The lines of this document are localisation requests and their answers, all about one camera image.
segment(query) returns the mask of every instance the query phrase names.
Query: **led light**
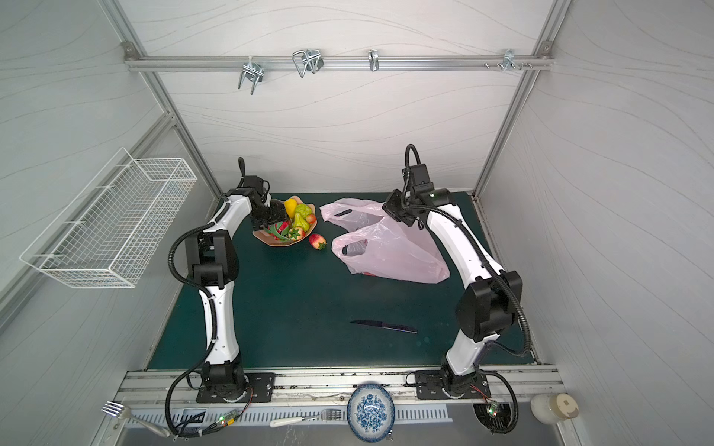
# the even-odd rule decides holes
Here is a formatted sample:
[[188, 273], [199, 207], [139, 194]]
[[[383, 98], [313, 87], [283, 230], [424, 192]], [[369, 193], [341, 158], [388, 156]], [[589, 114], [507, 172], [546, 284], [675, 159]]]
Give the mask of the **led light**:
[[486, 412], [491, 416], [491, 417], [496, 417], [498, 415], [498, 403], [496, 401], [491, 402], [491, 404], [488, 406], [488, 409], [486, 409]]

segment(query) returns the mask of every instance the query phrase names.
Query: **ceramic plate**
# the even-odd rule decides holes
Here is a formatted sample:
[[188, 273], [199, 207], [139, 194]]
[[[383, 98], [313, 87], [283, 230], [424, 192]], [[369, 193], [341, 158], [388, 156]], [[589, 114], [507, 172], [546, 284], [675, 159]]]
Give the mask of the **ceramic plate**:
[[392, 397], [377, 384], [357, 387], [347, 403], [347, 423], [362, 441], [382, 440], [394, 426]]

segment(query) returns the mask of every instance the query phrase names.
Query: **wire basket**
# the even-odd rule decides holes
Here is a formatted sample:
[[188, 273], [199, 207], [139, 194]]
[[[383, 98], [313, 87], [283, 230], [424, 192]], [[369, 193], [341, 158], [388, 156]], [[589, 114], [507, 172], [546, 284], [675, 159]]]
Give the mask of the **wire basket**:
[[[116, 166], [111, 180], [95, 188], [90, 182], [20, 260], [72, 288], [135, 286], [196, 175], [182, 158], [137, 159], [122, 150], [117, 155], [129, 160]], [[87, 190], [95, 194], [78, 210]], [[65, 226], [59, 237], [43, 238], [57, 222]]]

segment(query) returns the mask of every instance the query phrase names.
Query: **black mounting plate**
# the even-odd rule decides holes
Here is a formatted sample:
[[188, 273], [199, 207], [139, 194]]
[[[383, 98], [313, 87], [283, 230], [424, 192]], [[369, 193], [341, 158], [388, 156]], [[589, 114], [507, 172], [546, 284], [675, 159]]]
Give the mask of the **black mounting plate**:
[[[434, 376], [435, 378], [439, 377], [439, 371], [438, 370], [417, 370], [415, 372], [416, 374], [424, 374], [424, 375], [431, 375]], [[483, 398], [481, 394], [474, 389], [469, 388], [466, 393], [463, 394], [461, 397], [451, 397], [450, 395], [447, 395], [446, 392], [441, 388], [441, 384], [436, 384], [438, 380], [432, 380], [432, 382], [428, 384], [417, 384], [416, 386], [416, 397], [419, 400], [466, 400], [470, 398], [477, 398], [481, 399]], [[488, 389], [488, 381], [486, 380], [486, 376], [482, 374], [478, 374], [474, 377], [473, 380], [473, 385], [478, 387], [478, 389], [485, 393], [486, 396], [490, 397], [491, 396], [491, 391]]]
[[[273, 384], [275, 383], [275, 373], [246, 373], [248, 385], [253, 388], [253, 399], [251, 402], [270, 402], [273, 398]], [[248, 402], [250, 395], [240, 397], [236, 404]], [[196, 396], [198, 404], [211, 404], [212, 402], [226, 402], [223, 398], [212, 395], [201, 388]]]

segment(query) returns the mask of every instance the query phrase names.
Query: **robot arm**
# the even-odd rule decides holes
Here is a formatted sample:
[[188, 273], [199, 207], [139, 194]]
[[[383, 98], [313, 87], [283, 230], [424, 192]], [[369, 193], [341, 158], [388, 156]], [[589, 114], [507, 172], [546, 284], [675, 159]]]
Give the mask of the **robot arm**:
[[[201, 368], [203, 380], [199, 399], [236, 401], [246, 390], [240, 348], [233, 324], [233, 287], [238, 277], [238, 256], [231, 238], [241, 222], [251, 218], [254, 230], [287, 220], [281, 201], [271, 200], [263, 189], [263, 179], [245, 176], [238, 188], [231, 189], [211, 222], [213, 225], [186, 239], [186, 258], [195, 283], [205, 287], [210, 295], [199, 289], [206, 321], [206, 347], [213, 344]], [[210, 300], [216, 309], [216, 319]]]
[[[414, 166], [408, 163], [410, 150], [416, 156]], [[423, 380], [424, 384], [428, 382], [432, 394], [440, 387], [447, 397], [460, 397], [472, 384], [481, 381], [478, 365], [488, 347], [501, 331], [516, 322], [518, 311], [522, 314], [519, 305], [522, 282], [515, 271], [505, 272], [478, 242], [463, 223], [461, 210], [451, 193], [434, 188], [426, 165], [421, 163], [411, 144], [407, 146], [405, 165], [404, 189], [395, 189], [383, 209], [394, 220], [409, 226], [419, 221], [422, 227], [426, 221], [426, 226], [444, 244], [456, 264], [465, 288], [456, 307], [459, 331], [444, 356], [441, 371], [438, 377], [430, 377], [428, 372], [417, 373], [417, 385]], [[504, 286], [512, 292], [513, 299], [507, 297]], [[525, 344], [524, 351], [529, 350], [528, 342]]]

